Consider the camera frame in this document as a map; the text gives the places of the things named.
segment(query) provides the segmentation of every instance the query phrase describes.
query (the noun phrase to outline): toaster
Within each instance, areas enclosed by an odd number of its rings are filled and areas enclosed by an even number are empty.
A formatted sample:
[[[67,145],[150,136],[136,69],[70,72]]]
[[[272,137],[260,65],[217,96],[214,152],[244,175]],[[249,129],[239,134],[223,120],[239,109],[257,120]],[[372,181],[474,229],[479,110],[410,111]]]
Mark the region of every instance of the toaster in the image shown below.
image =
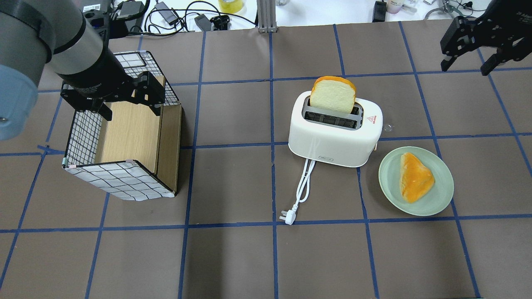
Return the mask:
[[[364,165],[377,148],[383,129],[380,107],[356,98],[351,113],[312,107],[310,91],[297,98],[290,120],[288,147],[303,158],[345,167]]]

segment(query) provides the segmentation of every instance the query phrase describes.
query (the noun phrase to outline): toaster slot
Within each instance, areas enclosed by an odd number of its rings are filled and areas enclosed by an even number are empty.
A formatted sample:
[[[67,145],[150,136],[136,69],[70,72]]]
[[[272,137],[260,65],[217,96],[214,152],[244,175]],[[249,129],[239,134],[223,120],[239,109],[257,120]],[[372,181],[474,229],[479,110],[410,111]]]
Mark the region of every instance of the toaster slot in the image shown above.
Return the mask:
[[[347,130],[357,130],[362,126],[363,108],[359,104],[355,103],[351,113],[343,113],[312,107],[309,99],[307,97],[303,104],[302,115],[305,120]]]

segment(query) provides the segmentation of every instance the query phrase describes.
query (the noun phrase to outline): wire frame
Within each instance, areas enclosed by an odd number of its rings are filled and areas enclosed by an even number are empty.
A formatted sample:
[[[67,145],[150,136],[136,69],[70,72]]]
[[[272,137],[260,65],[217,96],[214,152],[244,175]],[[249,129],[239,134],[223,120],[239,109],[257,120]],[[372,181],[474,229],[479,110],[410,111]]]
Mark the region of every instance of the wire frame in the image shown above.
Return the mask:
[[[159,65],[148,51],[122,52],[116,53],[115,56],[131,77],[137,77],[143,71],[150,71],[154,76],[163,76]],[[164,89],[165,105],[180,104],[168,82],[165,82]],[[63,159],[65,170],[124,200],[174,197],[175,192],[138,161],[95,164],[102,122],[103,118],[97,113],[74,113]]]

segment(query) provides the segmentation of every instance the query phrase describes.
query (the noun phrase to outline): round plate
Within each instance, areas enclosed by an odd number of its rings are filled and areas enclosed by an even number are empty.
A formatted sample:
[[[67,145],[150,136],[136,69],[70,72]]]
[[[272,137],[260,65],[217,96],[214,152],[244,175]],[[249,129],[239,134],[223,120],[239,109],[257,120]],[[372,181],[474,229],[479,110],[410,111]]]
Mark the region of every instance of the round plate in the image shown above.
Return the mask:
[[[410,152],[434,175],[434,186],[422,198],[408,203],[401,196],[401,155]],[[379,167],[379,183],[384,195],[399,210],[416,216],[430,216],[443,211],[451,202],[454,181],[449,168],[437,155],[424,148],[404,146],[389,152]]]

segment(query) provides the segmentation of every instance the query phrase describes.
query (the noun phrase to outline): metal post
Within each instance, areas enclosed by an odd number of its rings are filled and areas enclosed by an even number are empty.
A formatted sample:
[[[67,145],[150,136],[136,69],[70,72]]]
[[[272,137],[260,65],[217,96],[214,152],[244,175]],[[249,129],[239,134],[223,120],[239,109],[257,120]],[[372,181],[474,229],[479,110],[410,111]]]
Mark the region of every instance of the metal post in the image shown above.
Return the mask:
[[[275,0],[257,0],[257,15],[259,16],[259,32],[277,32],[275,20]]]

